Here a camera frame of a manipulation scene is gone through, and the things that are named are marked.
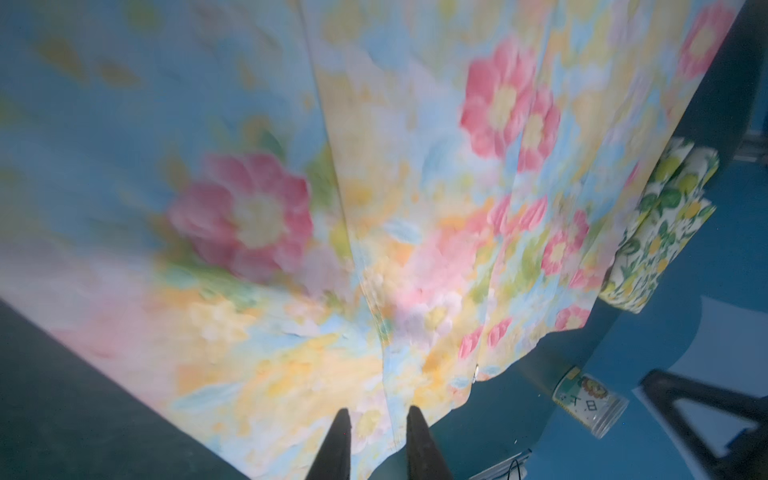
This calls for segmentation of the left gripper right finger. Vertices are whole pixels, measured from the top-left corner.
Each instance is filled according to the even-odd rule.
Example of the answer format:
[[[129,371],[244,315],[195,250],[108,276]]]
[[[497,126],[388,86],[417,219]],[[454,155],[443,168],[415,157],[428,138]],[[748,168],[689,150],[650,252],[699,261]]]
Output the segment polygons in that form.
[[[453,479],[422,411],[415,405],[408,410],[406,437],[409,480]]]

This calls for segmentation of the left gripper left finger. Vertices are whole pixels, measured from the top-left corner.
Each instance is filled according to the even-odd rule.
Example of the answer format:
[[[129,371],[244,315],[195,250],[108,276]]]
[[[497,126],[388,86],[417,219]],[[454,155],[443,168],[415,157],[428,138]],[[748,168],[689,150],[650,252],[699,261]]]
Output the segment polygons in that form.
[[[340,409],[305,477],[306,480],[349,480],[351,474],[351,419]]]

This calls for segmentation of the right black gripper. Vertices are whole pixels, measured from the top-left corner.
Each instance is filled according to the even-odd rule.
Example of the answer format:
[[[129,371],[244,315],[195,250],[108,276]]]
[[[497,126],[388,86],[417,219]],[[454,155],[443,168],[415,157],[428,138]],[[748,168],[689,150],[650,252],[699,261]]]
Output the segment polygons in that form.
[[[767,398],[663,370],[640,382],[639,398],[696,479],[767,477]]]

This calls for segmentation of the lemon print skirt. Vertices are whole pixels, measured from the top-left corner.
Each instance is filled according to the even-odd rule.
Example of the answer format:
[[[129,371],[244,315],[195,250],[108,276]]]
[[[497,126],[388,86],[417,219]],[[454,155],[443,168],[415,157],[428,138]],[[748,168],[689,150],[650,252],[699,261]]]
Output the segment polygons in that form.
[[[643,310],[661,275],[716,211],[704,190],[719,164],[715,149],[670,139],[605,277],[602,301],[631,313]]]

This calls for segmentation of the pink floral skirt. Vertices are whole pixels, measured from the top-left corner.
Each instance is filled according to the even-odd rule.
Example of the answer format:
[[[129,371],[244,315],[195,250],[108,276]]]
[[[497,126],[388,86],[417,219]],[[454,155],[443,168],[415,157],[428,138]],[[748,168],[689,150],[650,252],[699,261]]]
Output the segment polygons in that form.
[[[583,327],[738,1],[5,1],[1,296],[252,479]]]

